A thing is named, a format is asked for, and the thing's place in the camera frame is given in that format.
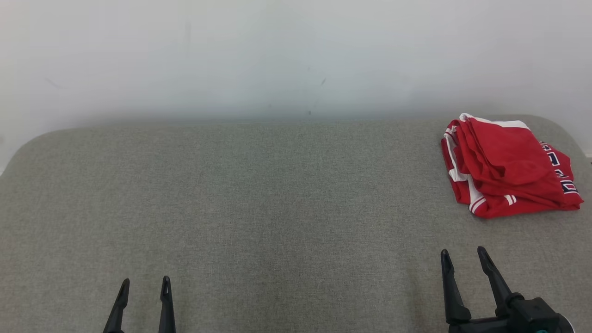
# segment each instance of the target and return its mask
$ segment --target white stripe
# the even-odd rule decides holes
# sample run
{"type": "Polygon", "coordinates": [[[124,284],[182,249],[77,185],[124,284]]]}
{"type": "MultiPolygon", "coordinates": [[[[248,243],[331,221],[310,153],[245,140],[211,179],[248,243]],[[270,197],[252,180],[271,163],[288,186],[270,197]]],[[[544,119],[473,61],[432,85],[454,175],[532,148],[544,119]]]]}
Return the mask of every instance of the white stripe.
{"type": "Polygon", "coordinates": [[[483,194],[475,188],[475,184],[473,183],[473,177],[468,175],[468,179],[466,180],[466,184],[469,185],[469,195],[471,196],[471,203],[475,203],[483,198],[483,194]]]}
{"type": "Polygon", "coordinates": [[[473,208],[471,209],[471,213],[475,214],[475,212],[477,211],[477,208],[479,208],[480,205],[482,205],[485,201],[487,201],[485,199],[485,197],[479,199],[474,205],[473,208]]]}
{"type": "Polygon", "coordinates": [[[480,121],[482,123],[494,124],[494,125],[498,125],[498,126],[501,126],[501,127],[519,127],[521,129],[530,130],[530,128],[528,128],[528,126],[526,124],[524,124],[520,120],[513,120],[513,121],[491,121],[491,120],[487,120],[487,119],[483,119],[483,118],[473,117],[472,115],[470,115],[468,113],[462,113],[461,116],[460,116],[460,120],[461,121],[467,121],[467,119],[469,119],[469,118],[473,118],[473,119],[478,120],[478,121],[480,121]]]}
{"type": "Polygon", "coordinates": [[[448,155],[450,156],[450,160],[452,162],[452,169],[448,171],[448,175],[454,182],[458,181],[466,181],[469,177],[467,174],[463,174],[458,170],[458,166],[456,165],[456,155],[454,154],[454,148],[456,148],[456,143],[454,143],[454,139],[448,133],[444,133],[444,139],[446,139],[446,145],[448,147],[448,155]]]}
{"type": "Polygon", "coordinates": [[[452,126],[452,128],[450,128],[450,129],[447,127],[446,128],[446,133],[448,133],[448,134],[454,134],[456,132],[456,128],[457,128],[456,125],[452,126]]]}
{"type": "Polygon", "coordinates": [[[469,204],[469,210],[473,210],[473,206],[479,201],[482,200],[484,197],[480,197],[479,199],[475,200],[475,201],[471,201],[471,203],[469,204]]]}

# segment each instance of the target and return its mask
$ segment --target gray upholstered table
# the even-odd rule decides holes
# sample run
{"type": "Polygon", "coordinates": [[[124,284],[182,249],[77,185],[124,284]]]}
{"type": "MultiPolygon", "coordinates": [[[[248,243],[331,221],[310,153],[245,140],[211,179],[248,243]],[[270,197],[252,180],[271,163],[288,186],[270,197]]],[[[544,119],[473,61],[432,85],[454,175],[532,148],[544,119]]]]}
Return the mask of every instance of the gray upholstered table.
{"type": "Polygon", "coordinates": [[[446,332],[447,248],[475,317],[495,308],[485,246],[513,290],[592,326],[592,167],[577,212],[479,220],[440,152],[449,119],[96,127],[38,137],[0,177],[0,327],[155,332],[162,276],[179,332],[446,332]]]}

